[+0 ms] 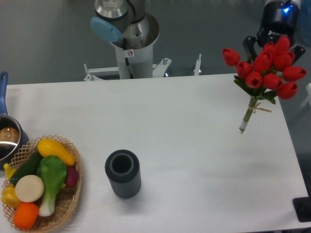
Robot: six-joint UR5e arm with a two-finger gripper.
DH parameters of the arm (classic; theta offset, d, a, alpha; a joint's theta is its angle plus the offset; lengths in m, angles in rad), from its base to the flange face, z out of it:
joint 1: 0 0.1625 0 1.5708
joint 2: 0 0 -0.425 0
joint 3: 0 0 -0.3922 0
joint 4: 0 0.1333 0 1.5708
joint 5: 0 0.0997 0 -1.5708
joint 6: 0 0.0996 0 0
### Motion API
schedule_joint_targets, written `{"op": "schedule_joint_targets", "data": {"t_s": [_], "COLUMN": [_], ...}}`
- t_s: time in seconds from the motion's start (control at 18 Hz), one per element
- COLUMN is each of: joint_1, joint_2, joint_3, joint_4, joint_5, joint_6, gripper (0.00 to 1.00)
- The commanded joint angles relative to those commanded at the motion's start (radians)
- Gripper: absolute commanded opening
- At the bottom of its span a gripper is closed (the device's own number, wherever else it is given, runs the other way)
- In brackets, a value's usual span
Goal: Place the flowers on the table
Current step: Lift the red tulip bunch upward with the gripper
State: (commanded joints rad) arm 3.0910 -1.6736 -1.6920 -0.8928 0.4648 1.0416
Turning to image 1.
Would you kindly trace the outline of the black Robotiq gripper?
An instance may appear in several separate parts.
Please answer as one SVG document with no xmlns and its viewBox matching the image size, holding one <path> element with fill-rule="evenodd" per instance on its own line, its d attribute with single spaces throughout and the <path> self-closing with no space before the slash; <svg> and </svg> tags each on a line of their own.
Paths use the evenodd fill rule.
<svg viewBox="0 0 311 233">
<path fill-rule="evenodd" d="M 266 0 L 260 28 L 257 36 L 247 36 L 243 41 L 243 47 L 252 61 L 258 57 L 255 44 L 259 46 L 260 52 L 263 46 L 269 42 L 276 43 L 281 36 L 288 37 L 290 46 L 295 44 L 295 30 L 300 11 L 298 0 Z M 292 65 L 306 52 L 305 48 L 296 45 L 292 52 L 294 59 Z"/>
</svg>

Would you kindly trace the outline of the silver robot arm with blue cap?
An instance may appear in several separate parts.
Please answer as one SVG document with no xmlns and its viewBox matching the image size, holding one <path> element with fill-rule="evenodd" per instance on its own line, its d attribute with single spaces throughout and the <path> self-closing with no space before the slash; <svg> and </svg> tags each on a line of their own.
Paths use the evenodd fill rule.
<svg viewBox="0 0 311 233">
<path fill-rule="evenodd" d="M 294 35 L 303 6 L 301 0 L 265 1 L 259 31 L 243 41 L 246 53 L 256 58 L 255 44 L 263 48 L 269 42 L 277 43 L 281 37 L 285 37 L 297 61 L 305 52 L 303 47 L 295 44 Z M 130 32 L 130 27 L 140 23 L 143 24 L 144 35 L 151 32 L 143 0 L 97 0 L 94 9 L 96 16 L 91 20 L 91 27 L 108 42 L 129 42 L 131 36 L 137 37 L 137 34 Z"/>
</svg>

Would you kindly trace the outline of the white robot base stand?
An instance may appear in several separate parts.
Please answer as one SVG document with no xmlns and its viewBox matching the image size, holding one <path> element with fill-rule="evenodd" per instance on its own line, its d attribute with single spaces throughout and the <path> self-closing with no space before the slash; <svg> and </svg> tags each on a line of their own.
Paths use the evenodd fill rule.
<svg viewBox="0 0 311 233">
<path fill-rule="evenodd" d="M 163 78 L 169 76 L 172 59 L 168 57 L 154 63 L 154 45 L 142 49 L 123 49 L 114 45 L 117 66 L 103 68 L 85 68 L 84 81 L 101 81 L 110 79 Z"/>
</svg>

